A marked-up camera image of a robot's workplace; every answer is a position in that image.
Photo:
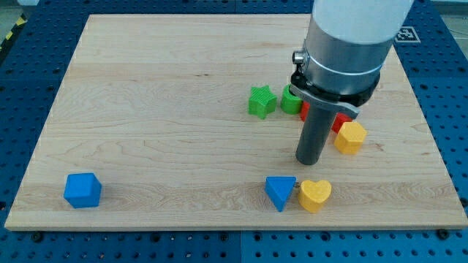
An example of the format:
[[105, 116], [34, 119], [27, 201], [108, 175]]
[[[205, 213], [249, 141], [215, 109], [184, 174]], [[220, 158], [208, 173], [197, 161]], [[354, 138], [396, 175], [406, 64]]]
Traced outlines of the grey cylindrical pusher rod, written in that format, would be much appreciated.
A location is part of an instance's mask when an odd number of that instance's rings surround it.
[[316, 164], [330, 133], [336, 112], [309, 104], [303, 130], [295, 153], [296, 159], [305, 165]]

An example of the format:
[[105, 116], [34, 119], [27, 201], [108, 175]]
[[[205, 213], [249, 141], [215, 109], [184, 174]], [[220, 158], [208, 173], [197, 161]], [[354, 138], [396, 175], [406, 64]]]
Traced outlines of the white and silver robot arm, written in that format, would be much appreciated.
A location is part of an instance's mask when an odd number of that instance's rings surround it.
[[414, 0], [314, 0], [301, 49], [292, 54], [290, 93], [309, 103], [295, 152], [315, 164], [338, 113], [356, 118]]

